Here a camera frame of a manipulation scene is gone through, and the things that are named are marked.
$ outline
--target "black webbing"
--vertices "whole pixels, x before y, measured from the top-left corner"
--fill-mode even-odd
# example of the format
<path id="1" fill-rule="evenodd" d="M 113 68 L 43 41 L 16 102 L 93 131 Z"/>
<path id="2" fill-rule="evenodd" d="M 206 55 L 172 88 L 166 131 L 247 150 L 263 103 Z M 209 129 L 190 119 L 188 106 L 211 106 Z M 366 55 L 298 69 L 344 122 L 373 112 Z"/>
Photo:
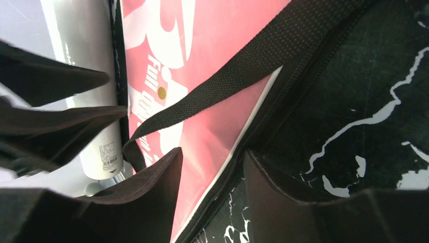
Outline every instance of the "black webbing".
<path id="1" fill-rule="evenodd" d="M 292 0 L 212 77 L 143 122 L 123 147 L 127 160 L 137 172 L 144 169 L 138 138 L 177 124 L 255 84 L 304 50 L 321 45 L 342 20 L 370 1 Z"/>

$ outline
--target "black marble surface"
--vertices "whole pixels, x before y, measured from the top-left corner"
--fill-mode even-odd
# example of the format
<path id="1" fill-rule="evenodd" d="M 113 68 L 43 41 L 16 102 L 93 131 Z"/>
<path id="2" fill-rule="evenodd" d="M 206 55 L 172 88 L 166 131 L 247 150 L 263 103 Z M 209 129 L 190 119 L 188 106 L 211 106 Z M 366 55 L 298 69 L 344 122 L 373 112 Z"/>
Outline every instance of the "black marble surface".
<path id="1" fill-rule="evenodd" d="M 244 178 L 230 191 L 212 220 L 203 228 L 194 243 L 253 242 L 250 208 Z"/>

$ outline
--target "gold dot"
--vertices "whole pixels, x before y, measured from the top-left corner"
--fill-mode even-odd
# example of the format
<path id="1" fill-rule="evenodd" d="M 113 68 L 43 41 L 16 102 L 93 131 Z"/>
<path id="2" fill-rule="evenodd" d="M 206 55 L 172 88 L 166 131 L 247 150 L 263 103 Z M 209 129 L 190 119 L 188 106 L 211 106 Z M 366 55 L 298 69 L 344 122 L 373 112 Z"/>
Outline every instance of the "gold dot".
<path id="1" fill-rule="evenodd" d="M 158 97 L 163 100 L 167 97 L 167 90 L 165 90 L 165 88 L 163 87 L 159 87 L 158 88 Z"/>

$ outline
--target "brown round spot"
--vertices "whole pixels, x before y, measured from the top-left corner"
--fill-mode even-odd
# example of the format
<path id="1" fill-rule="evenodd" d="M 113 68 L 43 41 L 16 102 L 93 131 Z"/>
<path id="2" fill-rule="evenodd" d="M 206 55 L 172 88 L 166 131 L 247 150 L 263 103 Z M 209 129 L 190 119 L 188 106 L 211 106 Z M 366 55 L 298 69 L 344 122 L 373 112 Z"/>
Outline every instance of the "brown round spot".
<path id="1" fill-rule="evenodd" d="M 165 90 L 164 87 L 159 87 L 158 88 L 158 97 L 161 100 L 164 100 L 167 97 L 167 90 Z"/>

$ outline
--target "barcode label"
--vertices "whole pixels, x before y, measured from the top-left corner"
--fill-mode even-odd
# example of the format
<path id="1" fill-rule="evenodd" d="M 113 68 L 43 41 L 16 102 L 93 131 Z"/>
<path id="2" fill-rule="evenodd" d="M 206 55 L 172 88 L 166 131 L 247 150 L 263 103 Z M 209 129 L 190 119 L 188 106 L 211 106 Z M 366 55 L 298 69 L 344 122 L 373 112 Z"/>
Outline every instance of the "barcode label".
<path id="1" fill-rule="evenodd" d="M 111 159 L 111 160 L 106 160 L 106 159 L 104 159 L 104 160 L 103 160 L 103 166 L 111 165 L 112 163 L 116 162 L 117 160 L 118 160 L 118 158 L 117 158 L 117 157 L 115 157 L 115 158 L 113 158 L 113 159 Z"/>

